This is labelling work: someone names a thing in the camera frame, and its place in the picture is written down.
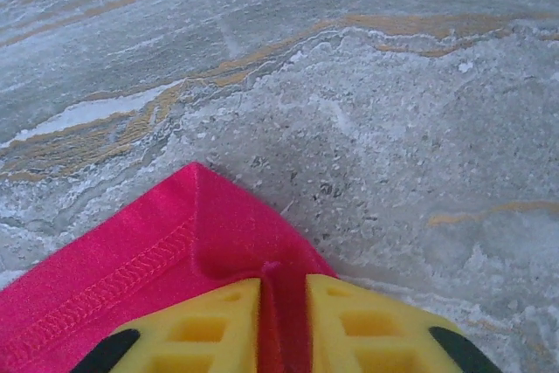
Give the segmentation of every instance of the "stitching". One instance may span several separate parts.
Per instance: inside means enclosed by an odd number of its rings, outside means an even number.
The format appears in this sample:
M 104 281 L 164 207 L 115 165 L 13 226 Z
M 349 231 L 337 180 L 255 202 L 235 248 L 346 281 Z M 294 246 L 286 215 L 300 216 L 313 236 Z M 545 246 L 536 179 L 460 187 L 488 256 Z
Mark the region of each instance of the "stitching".
M 6 366 L 10 369 L 21 368 L 53 340 L 63 334 L 71 334 L 87 318 L 116 305 L 131 289 L 145 284 L 182 259 L 189 248 L 188 231 L 184 228 L 192 222 L 193 218 L 185 221 L 146 251 L 75 294 L 10 339 L 3 346 L 8 354 Z

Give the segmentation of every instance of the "yellow foam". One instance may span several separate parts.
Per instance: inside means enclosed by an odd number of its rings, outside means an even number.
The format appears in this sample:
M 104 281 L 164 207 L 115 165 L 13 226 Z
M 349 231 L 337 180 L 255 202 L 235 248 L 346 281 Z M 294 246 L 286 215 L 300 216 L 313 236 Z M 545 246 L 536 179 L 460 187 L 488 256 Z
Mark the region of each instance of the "yellow foam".
M 141 336 L 111 373 L 256 373 L 259 299 L 242 280 L 126 323 Z
M 325 275 L 307 276 L 313 373 L 461 373 L 430 327 L 445 318 Z

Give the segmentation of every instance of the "fabric fold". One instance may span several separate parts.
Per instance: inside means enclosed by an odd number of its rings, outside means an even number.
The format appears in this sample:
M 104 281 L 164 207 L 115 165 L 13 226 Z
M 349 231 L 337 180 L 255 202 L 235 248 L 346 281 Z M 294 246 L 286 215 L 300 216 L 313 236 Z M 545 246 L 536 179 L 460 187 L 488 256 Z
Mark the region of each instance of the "fabric fold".
M 251 277 L 259 370 L 308 372 L 308 273 L 335 276 L 277 212 L 192 163 L 0 292 L 0 372 L 69 371 L 122 323 Z

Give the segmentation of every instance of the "pink cloth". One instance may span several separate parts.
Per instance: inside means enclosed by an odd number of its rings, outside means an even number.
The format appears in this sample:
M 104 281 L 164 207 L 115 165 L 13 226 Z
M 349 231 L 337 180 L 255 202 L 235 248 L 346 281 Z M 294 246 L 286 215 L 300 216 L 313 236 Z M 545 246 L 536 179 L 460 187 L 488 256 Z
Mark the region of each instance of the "pink cloth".
M 309 372 L 308 273 L 335 276 L 278 213 L 192 163 L 0 292 L 0 372 L 67 372 L 122 323 L 251 277 L 259 371 Z

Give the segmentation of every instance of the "black corner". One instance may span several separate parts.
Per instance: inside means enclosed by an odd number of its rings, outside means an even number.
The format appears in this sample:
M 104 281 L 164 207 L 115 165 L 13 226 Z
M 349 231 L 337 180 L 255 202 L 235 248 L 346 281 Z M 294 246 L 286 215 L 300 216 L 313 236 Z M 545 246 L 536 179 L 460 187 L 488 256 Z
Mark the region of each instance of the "black corner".
M 140 338 L 137 329 L 110 335 L 92 349 L 70 373 L 108 373 Z
M 450 329 L 429 328 L 431 336 L 464 373 L 502 373 L 470 340 Z

